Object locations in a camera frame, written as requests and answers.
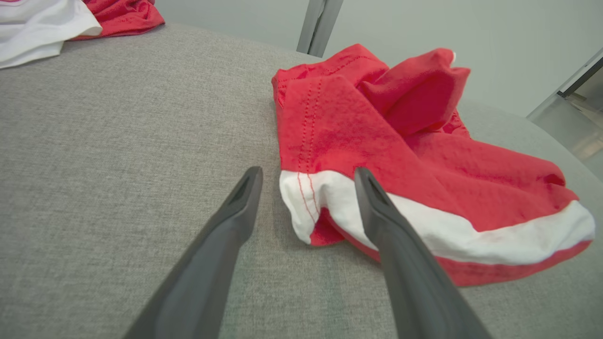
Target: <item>gray fabric surface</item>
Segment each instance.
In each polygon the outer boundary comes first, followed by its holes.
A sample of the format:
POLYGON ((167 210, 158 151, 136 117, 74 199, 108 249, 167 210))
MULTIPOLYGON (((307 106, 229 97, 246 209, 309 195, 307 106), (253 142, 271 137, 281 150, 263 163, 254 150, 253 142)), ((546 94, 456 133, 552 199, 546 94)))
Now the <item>gray fabric surface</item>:
MULTIPOLYGON (((221 336, 394 338, 379 266, 304 245, 280 198, 270 79, 316 60, 168 25, 0 71, 0 338, 122 336, 252 165, 264 190, 221 336)), ((603 185, 546 133, 459 110, 476 139, 557 163, 603 220, 603 185)), ((600 338, 602 252, 462 292, 496 338, 600 338)))

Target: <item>red and white garment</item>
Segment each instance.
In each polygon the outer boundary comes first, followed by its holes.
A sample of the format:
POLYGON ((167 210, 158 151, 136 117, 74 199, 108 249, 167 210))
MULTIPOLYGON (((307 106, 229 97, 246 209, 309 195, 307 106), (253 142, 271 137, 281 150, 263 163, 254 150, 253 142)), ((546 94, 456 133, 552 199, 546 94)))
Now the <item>red and white garment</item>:
POLYGON ((389 68, 361 45, 273 78, 293 228, 314 246, 362 228, 354 169, 371 170, 460 286, 519 279, 588 247, 595 221, 546 160, 470 138, 456 105, 469 69, 436 49, 389 68))
POLYGON ((155 0, 82 0, 103 27, 99 36, 82 35, 73 40, 134 36, 165 24, 155 0))
POLYGON ((59 55, 65 40, 99 34, 81 0, 0 0, 0 68, 59 55))

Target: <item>red cloth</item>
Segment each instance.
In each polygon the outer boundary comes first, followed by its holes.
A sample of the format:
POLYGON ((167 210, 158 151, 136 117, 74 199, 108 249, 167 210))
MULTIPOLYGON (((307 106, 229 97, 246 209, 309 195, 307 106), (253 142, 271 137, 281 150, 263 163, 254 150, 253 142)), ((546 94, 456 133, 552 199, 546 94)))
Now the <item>red cloth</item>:
POLYGON ((84 0, 84 3, 101 24, 103 31, 99 36, 78 36, 73 40, 133 36, 165 23, 154 6, 155 0, 84 0))
MULTIPOLYGON (((465 222, 473 227, 474 234, 457 242, 440 235, 437 225, 424 238, 458 285, 525 277, 590 244, 592 216, 565 187, 555 164, 470 138, 456 110, 470 71, 451 68, 453 59, 452 51, 436 49, 390 69, 355 45, 325 62, 277 72, 281 193, 300 239, 308 229, 305 241, 315 246, 348 239, 379 260, 378 252, 362 243, 364 234, 352 235, 358 222, 353 218, 359 218, 356 202, 338 195, 347 179, 325 179, 338 174, 353 179, 355 168, 363 166, 401 204, 418 203, 463 231, 465 222), (297 180, 288 182, 286 176, 295 179, 295 174, 297 180), (561 216, 564 224, 557 225, 561 216), (549 226, 558 238, 540 239, 538 232, 549 226), (523 233, 526 229, 533 232, 523 233), (515 234, 536 236, 515 243, 515 234), (485 246, 483 239, 489 242, 485 246), (458 246, 447 248, 451 241, 458 246), (501 247, 503 254, 496 252, 501 247), (552 253, 540 253, 540 247, 552 253)), ((429 220, 428 214, 415 219, 429 220)))

